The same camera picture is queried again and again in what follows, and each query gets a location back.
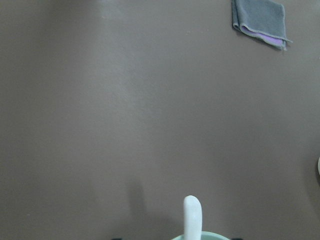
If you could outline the white ceramic spoon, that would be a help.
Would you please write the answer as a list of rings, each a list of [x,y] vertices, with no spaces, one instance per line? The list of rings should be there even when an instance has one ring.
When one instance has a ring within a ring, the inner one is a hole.
[[[183,200],[183,237],[185,240],[200,240],[202,235],[203,213],[197,197],[188,195]]]

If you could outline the mint green bowl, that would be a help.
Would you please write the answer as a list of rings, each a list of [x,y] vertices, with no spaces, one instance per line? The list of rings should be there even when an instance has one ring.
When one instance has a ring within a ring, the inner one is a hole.
[[[201,240],[230,240],[229,238],[222,236],[217,233],[208,232],[208,231],[202,231],[201,232]],[[184,235],[179,235],[172,240],[185,240]]]

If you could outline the grey folded cloth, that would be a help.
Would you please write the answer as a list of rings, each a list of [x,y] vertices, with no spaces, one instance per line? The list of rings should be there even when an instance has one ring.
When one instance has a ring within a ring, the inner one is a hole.
[[[232,27],[257,40],[286,50],[285,8],[272,0],[232,0]]]

